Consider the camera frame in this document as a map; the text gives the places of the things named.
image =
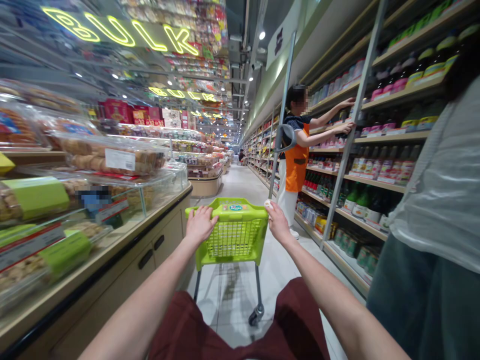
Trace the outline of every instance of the sauce bottle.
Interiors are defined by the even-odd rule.
[[[430,64],[425,69],[423,77],[427,78],[434,74],[438,74],[444,71],[445,63],[452,57],[455,52],[455,44],[457,37],[450,33],[445,39],[443,39],[436,47],[436,54],[430,61]]]
[[[424,71],[427,68],[434,54],[435,50],[432,47],[429,47],[420,54],[416,61],[412,74],[408,77],[408,81],[406,83],[407,88],[412,86],[414,82],[422,78],[422,76],[424,75]]]

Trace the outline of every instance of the woman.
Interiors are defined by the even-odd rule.
[[[412,359],[480,355],[480,33],[445,78],[445,107],[390,214],[367,308]]]
[[[328,123],[341,109],[351,107],[355,98],[351,97],[334,106],[330,111],[312,118],[302,115],[307,109],[307,87],[305,85],[293,85],[286,93],[285,115],[283,123],[290,125],[296,133],[296,146],[280,154],[280,186],[278,190],[278,205],[285,213],[288,225],[291,227],[294,222],[295,206],[297,196],[302,191],[309,161],[309,147],[324,142],[335,134],[348,134],[354,123],[346,122],[334,129],[310,136],[310,129],[319,128]],[[284,135],[283,146],[289,145],[291,139]],[[290,234],[296,239],[299,233],[290,228]]]

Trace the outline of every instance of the bulk neon sign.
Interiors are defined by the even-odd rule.
[[[99,17],[89,12],[82,16],[54,7],[41,6],[41,9],[77,38],[87,42],[114,42],[126,47],[139,46],[159,52],[199,56],[199,51],[187,42],[190,31],[186,28],[119,20],[113,16]]]

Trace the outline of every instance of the green shopping cart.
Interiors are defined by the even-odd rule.
[[[281,148],[283,132],[286,132],[292,139],[290,145],[285,148]],[[292,127],[286,124],[279,125],[274,149],[273,174],[277,170],[278,153],[295,145],[296,137]],[[272,176],[269,199],[272,198],[274,179],[275,177]],[[218,197],[208,206],[213,208],[211,217],[214,218],[218,215],[218,221],[209,238],[200,245],[195,253],[197,277],[193,300],[197,302],[204,265],[254,261],[258,304],[248,318],[248,323],[250,326],[256,326],[264,315],[259,266],[269,224],[269,214],[263,205],[252,205],[246,199],[239,197]],[[185,216],[188,218],[190,211],[198,208],[195,206],[185,209]]]

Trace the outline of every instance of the person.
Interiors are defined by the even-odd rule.
[[[123,303],[87,346],[80,360],[148,359],[330,359],[324,313],[349,359],[408,359],[375,317],[290,234],[280,207],[266,210],[273,236],[302,277],[280,292],[263,338],[232,349],[202,318],[192,297],[175,288],[218,217],[200,206],[188,216],[186,236],[173,253]]]
[[[412,359],[478,359],[480,31],[444,79],[448,104],[389,215],[367,308]]]
[[[344,123],[331,130],[310,136],[310,129],[319,128],[328,123],[341,109],[355,104],[353,97],[340,102],[324,115],[318,118],[302,115],[307,108],[307,87],[302,84],[293,85],[286,94],[286,109],[283,123],[290,125],[296,133],[296,146],[280,154],[278,172],[280,184],[278,189],[278,204],[284,211],[288,224],[292,226],[295,217],[295,206],[298,193],[302,191],[307,164],[309,160],[309,147],[322,143],[335,134],[348,134],[353,128],[353,122]],[[284,134],[282,145],[291,143],[290,138]],[[290,228],[290,233],[299,238],[299,233]]]

